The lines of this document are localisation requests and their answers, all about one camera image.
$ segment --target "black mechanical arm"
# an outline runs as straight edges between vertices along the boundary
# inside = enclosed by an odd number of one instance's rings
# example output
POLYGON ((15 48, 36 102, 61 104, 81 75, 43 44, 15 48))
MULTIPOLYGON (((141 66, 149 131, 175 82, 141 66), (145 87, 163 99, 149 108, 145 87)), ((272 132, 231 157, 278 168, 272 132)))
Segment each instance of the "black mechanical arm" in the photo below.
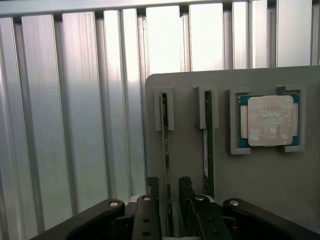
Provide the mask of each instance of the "black mechanical arm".
MULTIPOLYGON (((159 180, 128 205, 104 200, 32 240, 162 240, 159 180)), ((219 206, 196 195, 189 177, 179 179, 179 206, 188 236, 200 240, 320 240, 320 235, 241 199, 219 206)))

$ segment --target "metal bolt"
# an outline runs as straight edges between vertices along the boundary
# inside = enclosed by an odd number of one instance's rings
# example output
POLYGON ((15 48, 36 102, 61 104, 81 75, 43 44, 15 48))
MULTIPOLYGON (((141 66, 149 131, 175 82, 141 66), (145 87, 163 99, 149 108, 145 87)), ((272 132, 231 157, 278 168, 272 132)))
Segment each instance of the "metal bolt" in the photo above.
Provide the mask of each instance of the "metal bolt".
POLYGON ((115 207, 115 206, 117 206, 119 203, 117 203, 116 201, 113 201, 113 202, 110 202, 109 203, 109 205, 111 206, 111 207, 115 207))
POLYGON ((238 202, 238 201, 235 201, 235 200, 230 201, 230 204, 231 204, 232 206, 239 206, 239 202, 238 202))
POLYGON ((196 196, 195 199, 197 199, 198 201, 202 201, 204 200, 205 198, 203 196, 196 196))

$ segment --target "corrugated metal wall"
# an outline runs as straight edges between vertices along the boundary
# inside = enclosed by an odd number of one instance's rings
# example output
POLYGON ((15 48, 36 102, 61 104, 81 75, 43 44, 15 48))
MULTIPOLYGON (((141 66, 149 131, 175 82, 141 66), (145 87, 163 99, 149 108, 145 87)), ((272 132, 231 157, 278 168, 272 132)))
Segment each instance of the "corrugated metal wall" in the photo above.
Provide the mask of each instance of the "corrugated metal wall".
POLYGON ((319 64, 312 0, 0 18, 0 240, 145 185, 155 73, 319 64))

